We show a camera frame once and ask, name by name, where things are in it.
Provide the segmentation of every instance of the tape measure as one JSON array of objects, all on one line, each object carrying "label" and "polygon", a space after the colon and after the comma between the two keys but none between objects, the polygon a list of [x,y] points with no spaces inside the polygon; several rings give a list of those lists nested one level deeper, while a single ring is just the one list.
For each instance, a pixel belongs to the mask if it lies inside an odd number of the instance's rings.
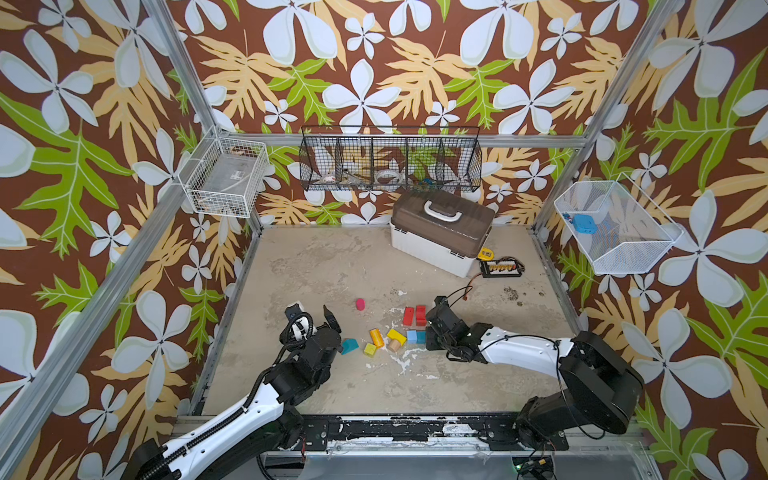
[{"label": "tape measure", "polygon": [[485,260],[486,262],[493,260],[493,250],[490,248],[482,248],[480,250],[480,253],[478,253],[478,259],[479,260]]}]

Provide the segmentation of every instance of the blue object in basket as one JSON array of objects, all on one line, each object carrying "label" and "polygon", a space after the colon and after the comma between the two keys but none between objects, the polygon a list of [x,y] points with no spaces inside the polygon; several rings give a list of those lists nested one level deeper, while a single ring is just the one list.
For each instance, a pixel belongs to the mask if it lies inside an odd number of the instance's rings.
[{"label": "blue object in basket", "polygon": [[573,216],[574,229],[579,233],[595,233],[598,231],[594,220],[589,215],[578,214]]}]

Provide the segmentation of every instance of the toolbox handle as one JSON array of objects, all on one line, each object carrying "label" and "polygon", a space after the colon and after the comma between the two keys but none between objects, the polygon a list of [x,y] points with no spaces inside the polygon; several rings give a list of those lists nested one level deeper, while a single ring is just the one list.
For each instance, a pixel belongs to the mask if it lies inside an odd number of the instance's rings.
[{"label": "toolbox handle", "polygon": [[430,217],[434,217],[434,218],[436,218],[438,220],[442,220],[444,222],[456,222],[459,218],[462,217],[462,212],[456,212],[455,214],[453,214],[453,215],[451,215],[449,217],[449,216],[443,215],[443,214],[441,214],[439,212],[435,212],[432,208],[430,208],[431,206],[432,206],[432,201],[431,200],[427,200],[424,203],[424,211]]}]

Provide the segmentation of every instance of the cable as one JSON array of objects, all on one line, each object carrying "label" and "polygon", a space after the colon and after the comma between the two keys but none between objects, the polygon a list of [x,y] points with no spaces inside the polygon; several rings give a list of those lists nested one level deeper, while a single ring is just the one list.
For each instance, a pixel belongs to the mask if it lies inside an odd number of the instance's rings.
[{"label": "cable", "polygon": [[[281,359],[283,358],[283,355],[285,352],[294,346],[301,346],[309,339],[309,337],[312,335],[312,329],[313,329],[313,320],[312,316],[302,315],[294,317],[293,319],[288,321],[288,330],[290,331],[293,327],[293,324],[296,323],[299,319],[306,318],[307,320],[307,333],[306,336],[303,339],[299,339],[295,342],[286,343],[280,348],[280,352],[277,354],[277,357],[275,358],[275,361],[272,365],[266,367],[256,378],[256,382],[253,384],[253,387],[250,390],[250,393],[246,397],[245,401],[243,402],[243,405],[232,412],[232,414],[228,417],[226,417],[221,422],[217,423],[216,425],[210,427],[208,430],[200,433],[198,436],[196,436],[194,439],[190,440],[184,446],[178,448],[173,453],[169,454],[169,456],[165,457],[162,462],[155,465],[153,468],[151,468],[148,472],[144,473],[139,480],[149,480],[153,478],[157,473],[160,472],[163,468],[170,465],[170,463],[173,460],[176,460],[177,458],[180,458],[187,454],[189,449],[194,448],[195,446],[199,445],[203,440],[210,438],[214,433],[219,432],[221,429],[229,425],[230,423],[237,420],[242,414],[245,412],[248,412],[248,407],[253,403],[253,399],[256,398],[256,394],[259,391],[259,388],[261,387],[261,382],[264,380],[264,376],[272,369],[275,365],[280,363]],[[272,477],[268,476],[266,473],[266,470],[262,472],[266,477],[267,480],[274,480]]]},{"label": "cable", "polygon": [[[482,354],[482,353],[483,353],[483,352],[484,352],[484,351],[485,351],[485,350],[486,350],[488,347],[490,347],[491,345],[494,345],[494,344],[496,344],[496,343],[498,343],[498,342],[501,342],[502,340],[509,340],[509,339],[513,339],[513,338],[515,338],[515,337],[519,337],[519,336],[529,336],[529,337],[531,337],[531,338],[536,338],[536,339],[543,339],[543,340],[547,340],[548,342],[552,342],[552,343],[553,343],[553,345],[554,345],[554,347],[555,347],[555,349],[558,351],[558,359],[560,358],[560,341],[559,341],[559,340],[553,340],[553,339],[549,339],[549,338],[547,338],[547,337],[545,337],[545,336],[541,336],[541,335],[530,335],[530,334],[527,334],[527,333],[516,333],[515,335],[504,335],[502,338],[500,338],[500,339],[496,339],[496,340],[494,340],[493,342],[490,342],[488,345],[484,346],[484,347],[483,347],[483,348],[482,348],[482,349],[481,349],[481,350],[480,350],[480,351],[477,353],[477,355],[475,355],[474,359],[477,359],[477,358],[478,358],[478,356],[479,356],[479,355],[481,355],[481,354]],[[563,383],[562,383],[562,381],[561,381],[561,377],[560,377],[560,369],[558,368],[558,361],[557,361],[557,360],[555,360],[555,361],[554,361],[554,371],[555,371],[555,374],[556,374],[556,376],[557,376],[557,378],[558,378],[558,386],[560,387],[560,394],[561,394],[561,395],[563,395],[563,402],[565,403],[565,406],[567,406],[567,407],[568,407],[568,413],[571,415],[571,418],[573,419],[573,421],[574,421],[574,423],[576,424],[576,426],[578,427],[578,429],[579,429],[579,430],[581,430],[581,433],[585,434],[585,435],[586,435],[587,437],[589,437],[590,439],[593,439],[593,440],[601,440],[601,439],[603,439],[603,437],[605,437],[605,430],[603,430],[603,433],[602,433],[602,435],[600,435],[599,437],[593,437],[592,435],[588,434],[588,433],[587,433],[587,432],[586,432],[586,431],[585,431],[585,430],[584,430],[584,429],[581,427],[581,425],[579,425],[579,422],[578,422],[578,420],[576,420],[576,416],[575,416],[575,415],[574,415],[574,413],[571,411],[571,405],[568,403],[568,398],[565,396],[565,391],[563,390]]]}]

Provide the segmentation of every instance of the black wire basket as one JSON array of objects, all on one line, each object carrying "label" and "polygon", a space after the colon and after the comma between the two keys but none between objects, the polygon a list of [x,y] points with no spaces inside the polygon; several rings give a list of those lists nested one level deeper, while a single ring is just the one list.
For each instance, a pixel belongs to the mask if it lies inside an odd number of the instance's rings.
[{"label": "black wire basket", "polygon": [[480,187],[479,128],[452,128],[454,134],[429,127],[397,127],[391,134],[343,133],[350,128],[302,127],[299,161],[304,190],[405,188],[456,193]]}]

